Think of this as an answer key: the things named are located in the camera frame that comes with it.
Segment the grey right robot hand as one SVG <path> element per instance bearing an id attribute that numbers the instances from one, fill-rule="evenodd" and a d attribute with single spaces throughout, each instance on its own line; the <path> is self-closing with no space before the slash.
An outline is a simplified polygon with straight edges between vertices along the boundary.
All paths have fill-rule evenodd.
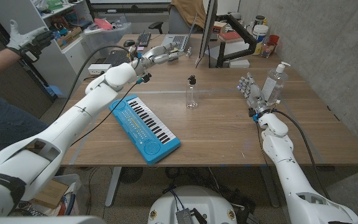
<path id="1" fill-rule="evenodd" d="M 271 106 L 267 105 L 265 96 L 250 72 L 246 77 L 241 77 L 237 89 L 244 95 L 246 102 L 249 106 L 249 116 L 259 119 L 265 113 L 272 110 Z"/>

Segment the white and black gloved hand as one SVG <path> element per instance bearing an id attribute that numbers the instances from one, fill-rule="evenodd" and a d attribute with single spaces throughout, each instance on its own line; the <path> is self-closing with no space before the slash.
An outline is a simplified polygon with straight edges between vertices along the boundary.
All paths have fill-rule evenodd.
<path id="1" fill-rule="evenodd" d="M 53 32 L 45 26 L 20 34 L 18 23 L 14 19 L 10 20 L 10 30 L 10 39 L 6 47 L 30 63 L 38 61 L 42 50 L 54 39 Z"/>

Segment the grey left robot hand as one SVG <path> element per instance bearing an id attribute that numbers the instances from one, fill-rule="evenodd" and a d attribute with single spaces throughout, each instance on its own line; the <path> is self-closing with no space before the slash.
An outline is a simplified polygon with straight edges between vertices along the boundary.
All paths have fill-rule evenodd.
<path id="1" fill-rule="evenodd" d="M 135 70 L 136 75 L 139 77 L 143 75 L 148 68 L 156 64 L 163 64 L 171 59 L 183 56 L 185 54 L 184 51 L 175 50 L 177 45 L 177 42 L 160 45 L 144 53 L 140 59 L 134 59 L 132 61 L 132 68 Z"/>

